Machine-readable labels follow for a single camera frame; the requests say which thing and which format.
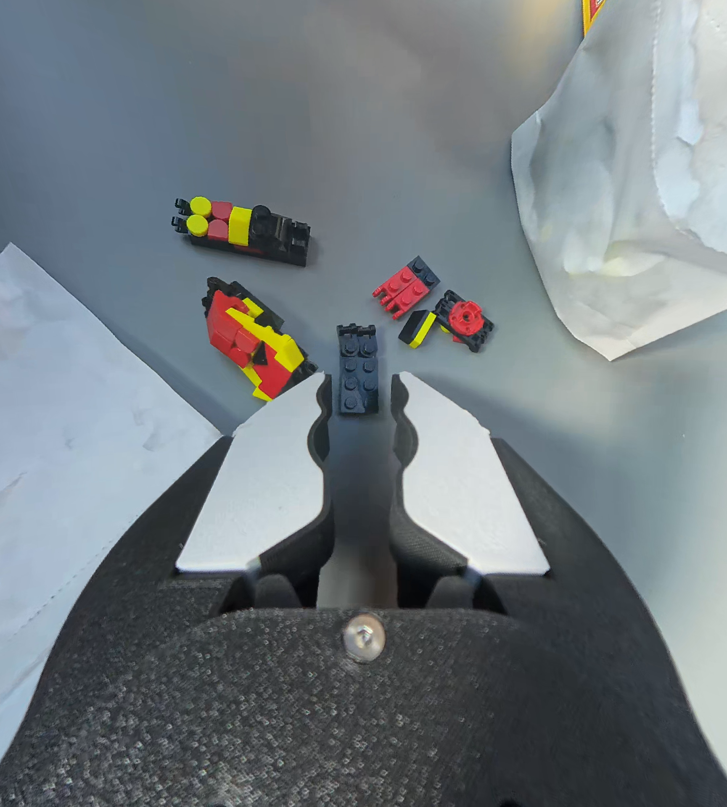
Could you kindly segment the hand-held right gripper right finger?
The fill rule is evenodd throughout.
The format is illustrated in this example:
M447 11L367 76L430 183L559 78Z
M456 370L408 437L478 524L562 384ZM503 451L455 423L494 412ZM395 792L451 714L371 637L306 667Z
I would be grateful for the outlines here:
M488 429L467 409L402 371L392 377L399 505L446 548L438 566L479 575L544 576L550 563L500 460Z

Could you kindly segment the torn printed white paper bag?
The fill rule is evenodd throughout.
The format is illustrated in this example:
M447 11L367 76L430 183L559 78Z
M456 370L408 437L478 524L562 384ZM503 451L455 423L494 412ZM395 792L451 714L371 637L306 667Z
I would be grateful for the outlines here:
M606 360L727 310L727 2L603 2L511 167L555 313Z

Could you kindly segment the black lego plate red wheel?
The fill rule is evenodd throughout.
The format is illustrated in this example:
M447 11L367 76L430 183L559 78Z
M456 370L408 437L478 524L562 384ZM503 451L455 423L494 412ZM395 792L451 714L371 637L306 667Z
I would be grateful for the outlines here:
M442 329L472 353L479 353L495 328L478 303L452 290L445 291L433 313Z

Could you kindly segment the long black studded lego strip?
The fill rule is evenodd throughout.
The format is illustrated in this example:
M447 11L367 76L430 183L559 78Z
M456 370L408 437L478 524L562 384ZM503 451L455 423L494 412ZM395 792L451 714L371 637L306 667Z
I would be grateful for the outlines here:
M192 245L304 268L311 228L265 205L240 207L204 196L175 200L175 232Z

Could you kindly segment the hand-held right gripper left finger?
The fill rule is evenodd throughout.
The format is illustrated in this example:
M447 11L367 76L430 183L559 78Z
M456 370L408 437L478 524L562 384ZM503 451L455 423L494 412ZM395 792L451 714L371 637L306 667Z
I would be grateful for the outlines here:
M323 464L331 377L313 374L233 432L177 558L177 572L208 575L261 566L325 510Z

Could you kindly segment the black studded lego plate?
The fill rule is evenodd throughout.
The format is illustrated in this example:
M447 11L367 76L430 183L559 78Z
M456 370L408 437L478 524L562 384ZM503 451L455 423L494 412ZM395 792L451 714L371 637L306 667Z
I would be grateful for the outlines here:
M338 414L378 413L378 344L374 325L338 325Z

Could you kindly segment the large plain white paper bag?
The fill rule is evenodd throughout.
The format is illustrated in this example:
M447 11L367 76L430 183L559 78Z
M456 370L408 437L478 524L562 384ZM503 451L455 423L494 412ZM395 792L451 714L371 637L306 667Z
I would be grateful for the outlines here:
M0 253L0 709L105 554L218 438L34 260Z

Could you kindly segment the red lego plates black hinge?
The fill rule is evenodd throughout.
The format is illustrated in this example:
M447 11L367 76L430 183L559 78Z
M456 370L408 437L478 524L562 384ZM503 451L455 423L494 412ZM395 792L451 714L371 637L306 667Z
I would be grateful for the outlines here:
M440 278L417 256L378 286L372 296L394 320L410 311L440 283Z

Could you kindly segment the black yellow lego slope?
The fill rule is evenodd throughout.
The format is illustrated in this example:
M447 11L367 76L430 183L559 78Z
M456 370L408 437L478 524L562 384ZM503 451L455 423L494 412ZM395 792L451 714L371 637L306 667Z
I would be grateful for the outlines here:
M418 348L427 337L436 320L437 315L433 310L412 311L399 332L399 341L409 348Z

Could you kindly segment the black red yellow lego build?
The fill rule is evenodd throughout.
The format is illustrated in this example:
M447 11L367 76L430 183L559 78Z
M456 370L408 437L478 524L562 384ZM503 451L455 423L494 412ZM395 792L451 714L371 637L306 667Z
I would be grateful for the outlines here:
M317 372L284 321L240 283L207 279L202 298L210 344L254 386L254 397L272 401Z

